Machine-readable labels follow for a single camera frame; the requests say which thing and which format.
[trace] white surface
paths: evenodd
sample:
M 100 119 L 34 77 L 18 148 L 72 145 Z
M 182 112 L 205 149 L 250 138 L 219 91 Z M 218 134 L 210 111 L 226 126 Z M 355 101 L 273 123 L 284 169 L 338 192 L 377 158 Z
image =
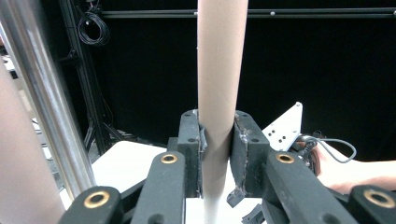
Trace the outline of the white surface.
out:
M 2 59 L 8 71 L 15 70 L 14 63 L 9 58 L 9 55 L 2 56 Z
M 93 166 L 96 183 L 101 186 L 111 186 L 123 192 L 131 186 L 145 179 L 149 173 L 152 159 L 165 148 L 152 147 L 133 142 L 119 142 L 112 147 L 105 155 L 97 160 Z M 225 190 L 220 198 L 219 223 L 241 223 L 242 217 L 247 215 L 259 199 L 245 199 L 234 209 L 227 204 L 228 193 L 234 189 L 233 175 L 228 169 Z M 68 207 L 67 194 L 65 190 L 61 192 L 61 197 Z M 201 199 L 186 200 L 186 223 L 204 223 L 204 201 Z
M 287 151 L 301 131 L 303 104 L 297 102 L 282 116 L 277 118 L 262 133 L 270 141 L 270 146 L 276 151 Z

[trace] metal rod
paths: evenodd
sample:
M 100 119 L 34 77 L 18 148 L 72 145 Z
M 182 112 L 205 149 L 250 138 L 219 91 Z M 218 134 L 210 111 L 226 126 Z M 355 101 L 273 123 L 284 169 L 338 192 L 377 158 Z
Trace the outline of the metal rod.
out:
M 385 19 L 395 16 L 396 7 L 250 9 L 250 19 Z M 104 11 L 104 19 L 187 19 L 197 18 L 196 9 Z
M 117 129 L 115 129 L 113 126 L 108 125 L 108 124 L 106 124 L 106 123 L 103 123 L 103 125 L 106 127 L 107 131 L 108 131 L 111 135 L 113 135 L 113 137 L 114 137 L 115 139 L 117 139 L 118 141 L 123 141 L 123 140 L 125 140 L 125 139 L 122 137 L 122 135 L 119 133 L 119 131 L 117 131 Z
M 0 1 L 1 35 L 24 88 L 30 92 L 69 197 L 95 185 L 91 164 L 51 53 L 48 25 L 39 0 Z
M 64 205 L 32 121 L 12 82 L 0 62 L 0 220 L 57 223 Z
M 88 119 L 92 120 L 95 129 L 95 143 L 99 154 L 103 155 L 111 147 L 110 135 L 102 125 L 107 120 L 106 110 L 88 46 L 82 44 L 78 37 L 76 26 L 80 15 L 76 11 L 75 1 L 73 0 L 59 0 L 59 5 L 64 17 L 64 26 L 69 37 L 70 47 L 79 57 L 78 64 L 75 67 L 87 106 Z

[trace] black cable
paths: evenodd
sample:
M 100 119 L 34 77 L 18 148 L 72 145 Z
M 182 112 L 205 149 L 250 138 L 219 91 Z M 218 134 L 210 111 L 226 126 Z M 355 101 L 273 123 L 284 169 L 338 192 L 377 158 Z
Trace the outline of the black cable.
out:
M 311 150 L 318 144 L 317 141 L 312 139 L 307 139 L 303 150 L 297 153 L 298 156 L 302 157 L 304 160 L 310 155 Z
M 316 137 L 308 137 L 305 139 L 306 142 L 308 141 L 315 141 L 319 144 L 321 144 L 323 146 L 323 148 L 332 156 L 333 159 L 335 159 L 336 161 L 340 162 L 340 163 L 347 163 L 349 161 L 352 161 L 353 158 L 355 158 L 356 156 L 356 148 L 354 146 L 352 146 L 350 143 L 341 140 L 341 139 L 334 139 L 334 138 L 324 138 L 324 139 L 320 139 L 320 138 L 316 138 Z M 338 143 L 342 143 L 344 145 L 347 145 L 348 147 L 350 147 L 352 149 L 352 155 L 350 157 L 348 157 L 346 160 L 341 161 L 338 158 L 336 158 L 334 156 L 334 154 L 332 154 L 332 152 L 326 147 L 326 145 L 323 144 L 323 142 L 338 142 Z
M 96 39 L 92 39 L 87 34 L 87 25 L 94 23 L 99 29 L 99 36 Z M 110 31 L 107 25 L 100 19 L 100 17 L 91 12 L 85 12 L 84 16 L 79 20 L 78 23 L 78 37 L 87 45 L 96 47 L 103 46 L 110 40 Z
M 96 6 L 95 6 L 95 8 L 94 8 L 93 10 L 97 10 L 97 9 L 98 9 L 98 7 L 99 7 L 99 1 L 100 1 L 100 0 L 98 0 L 98 1 L 96 2 Z

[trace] white table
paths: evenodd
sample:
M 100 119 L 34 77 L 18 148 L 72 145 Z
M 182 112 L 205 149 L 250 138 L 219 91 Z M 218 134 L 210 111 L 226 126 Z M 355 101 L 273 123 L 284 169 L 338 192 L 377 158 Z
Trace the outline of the white table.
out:
M 110 186 L 119 192 L 124 192 L 131 186 L 145 179 L 149 173 L 152 159 L 166 148 L 153 147 L 133 142 L 118 142 L 105 155 L 99 158 L 92 169 L 98 186 Z M 218 223 L 241 223 L 242 217 L 247 215 L 260 199 L 245 199 L 235 208 L 227 204 L 227 195 L 234 189 L 233 175 L 230 167 L 224 193 L 220 199 Z M 61 193 L 67 201 L 65 190 Z M 203 200 L 186 200 L 186 223 L 204 223 Z

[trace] vertical cardboard tube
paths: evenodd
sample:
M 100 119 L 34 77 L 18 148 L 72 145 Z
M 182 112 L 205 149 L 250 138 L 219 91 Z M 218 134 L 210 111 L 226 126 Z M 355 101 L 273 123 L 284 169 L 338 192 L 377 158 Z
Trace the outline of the vertical cardboard tube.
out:
M 235 114 L 248 0 L 198 1 L 198 108 L 206 128 L 205 223 L 215 223 Z
M 0 105 L 0 223 L 57 223 L 61 197 L 3 62 Z

